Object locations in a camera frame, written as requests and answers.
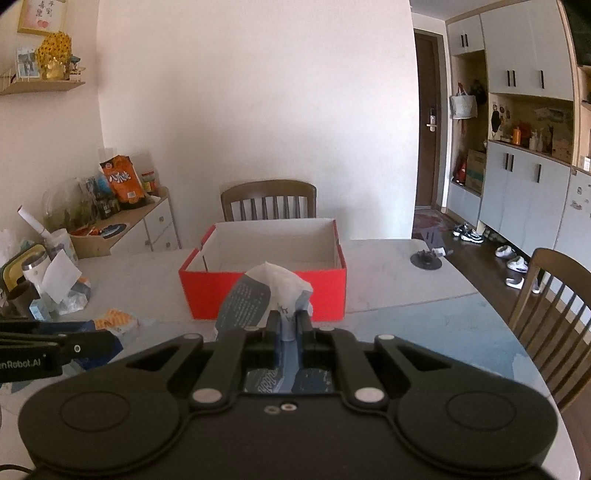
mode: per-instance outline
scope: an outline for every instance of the wall hanging decoration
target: wall hanging decoration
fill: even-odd
[[[19,33],[49,35],[63,30],[67,0],[23,0]]]

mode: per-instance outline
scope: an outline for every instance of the cable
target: cable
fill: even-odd
[[[20,465],[11,465],[10,463],[7,463],[6,465],[0,465],[0,472],[4,472],[6,470],[16,470],[18,472],[23,473],[33,473],[33,470],[30,470]]]

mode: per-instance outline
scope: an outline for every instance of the orange snack bag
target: orange snack bag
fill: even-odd
[[[121,208],[133,209],[146,204],[144,189],[129,157],[117,155],[100,164]]]

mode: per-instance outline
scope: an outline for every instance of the sneaker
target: sneaker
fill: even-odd
[[[460,234],[460,238],[466,242],[472,242],[473,244],[483,244],[484,237],[478,235],[475,230],[466,230]]]
[[[456,227],[452,230],[453,236],[460,236],[462,233],[467,232],[470,229],[467,223],[463,225],[456,225]]]
[[[516,257],[507,262],[507,268],[519,273],[527,273],[529,267],[523,257]]]
[[[524,283],[525,283],[525,279],[524,278],[522,278],[521,280],[513,280],[512,278],[507,278],[505,280],[505,284],[507,284],[508,287],[516,288],[517,290],[521,290],[523,288],[523,284]],[[540,285],[538,285],[538,280],[537,279],[534,282],[534,286],[531,287],[531,292],[534,295],[539,295],[539,293],[540,293]]]
[[[515,257],[515,250],[510,245],[504,245],[496,249],[495,256],[498,258],[513,258]]]

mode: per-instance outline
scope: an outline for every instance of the hanging bag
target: hanging bag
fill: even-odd
[[[466,120],[478,116],[476,97],[468,95],[461,83],[457,84],[457,95],[450,97],[454,120]]]

